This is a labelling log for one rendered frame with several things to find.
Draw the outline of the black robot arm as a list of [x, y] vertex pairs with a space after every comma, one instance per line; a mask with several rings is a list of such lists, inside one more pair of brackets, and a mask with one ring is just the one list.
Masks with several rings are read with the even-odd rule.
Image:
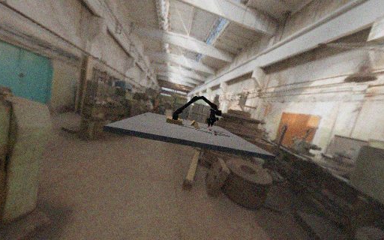
[[[200, 99], [203, 99], [207, 104], [210, 105], [210, 107], [212, 108], [212, 109], [210, 109], [210, 110], [211, 110], [211, 114], [214, 115], [213, 119], [216, 120], [216, 121], [218, 121], [219, 118], [218, 118], [218, 117], [216, 118], [216, 117], [215, 117], [215, 114], [216, 114], [216, 116], [221, 116], [221, 110], [218, 110], [217, 105], [215, 105], [214, 103], [210, 102], [210, 101], [209, 101], [208, 99], [206, 99], [204, 96], [200, 96], [200, 97], [194, 96], [188, 103], [186, 103], [183, 107], [177, 109], [177, 110], [174, 112], [174, 114], [173, 114], [173, 116], [172, 116], [172, 119], [174, 119], [174, 120], [178, 120], [179, 114], [183, 113], [183, 111], [182, 111], [183, 109], [185, 109], [185, 108], [188, 107], [190, 104], [192, 104], [193, 102], [198, 101], [198, 100], [200, 100]], [[215, 110], [216, 110], [216, 112], [215, 112]]]

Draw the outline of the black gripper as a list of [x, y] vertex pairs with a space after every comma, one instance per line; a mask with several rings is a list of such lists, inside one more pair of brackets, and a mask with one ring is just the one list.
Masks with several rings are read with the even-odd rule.
[[210, 118], [207, 118], [206, 120], [208, 120], [208, 126], [210, 126], [211, 124], [211, 127], [212, 125], [216, 122], [216, 120], [213, 119], [214, 115], [210, 114]]

